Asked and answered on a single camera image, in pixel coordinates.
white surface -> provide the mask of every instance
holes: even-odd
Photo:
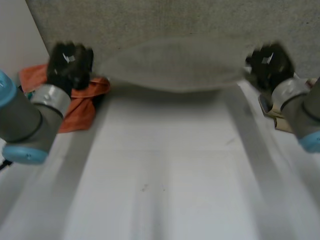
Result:
[[[0,69],[17,85],[18,72],[49,55],[24,0],[0,0]]]
[[[319,159],[243,89],[269,161],[261,149],[247,157],[221,93],[115,90],[90,131],[58,136],[45,165],[4,172],[0,239],[319,239]]]

beige object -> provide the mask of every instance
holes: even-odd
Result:
[[[254,48],[239,37],[166,37],[123,50],[97,74],[113,80],[174,93],[208,91],[243,79]]]

orange towel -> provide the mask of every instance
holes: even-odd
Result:
[[[22,90],[25,93],[36,90],[47,81],[47,64],[22,69],[19,72]],[[93,98],[110,91],[110,83],[106,78],[97,77],[91,80],[85,90],[72,90],[71,104],[64,117],[59,133],[76,130],[87,130],[96,115]]]

